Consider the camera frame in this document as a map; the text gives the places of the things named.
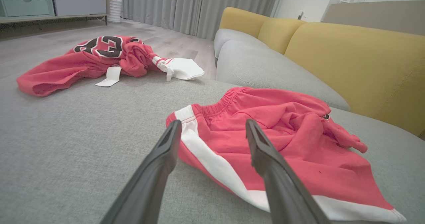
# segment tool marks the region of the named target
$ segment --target cabinet drawer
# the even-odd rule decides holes
[[[3,0],[8,17],[49,14],[47,0]]]
[[[105,14],[106,0],[88,0],[90,14]]]

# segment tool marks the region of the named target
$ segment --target white cabinet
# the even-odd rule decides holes
[[[106,0],[54,0],[56,16],[106,14]]]
[[[88,0],[90,14],[105,14],[106,0]]]

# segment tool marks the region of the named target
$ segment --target light blue drawer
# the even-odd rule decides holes
[[[49,14],[47,0],[3,0],[8,17]]]

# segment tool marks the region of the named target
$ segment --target red fabric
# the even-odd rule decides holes
[[[85,41],[65,55],[59,56],[27,71],[16,79],[22,92],[45,97],[56,90],[69,88],[77,80],[99,78],[108,67],[120,65],[122,73],[140,77],[153,69],[152,48],[135,37],[104,36]]]
[[[247,190],[265,190],[251,166],[245,138],[246,120],[252,118],[312,195],[393,209],[381,195],[369,162],[348,149],[364,153],[367,146],[326,117],[331,109],[322,100],[277,89],[232,88],[218,103],[194,104],[192,109],[199,137],[231,164]],[[175,119],[171,114],[167,126]],[[179,157],[211,177],[182,142]]]

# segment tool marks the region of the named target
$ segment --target elastic waistband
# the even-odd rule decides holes
[[[215,104],[210,106],[200,106],[199,104],[193,104],[192,109],[194,114],[196,115],[198,112],[201,113],[204,117],[209,117],[212,115],[217,115],[223,112],[229,104],[233,101],[235,96],[244,91],[246,87],[235,87],[228,90],[224,96]]]

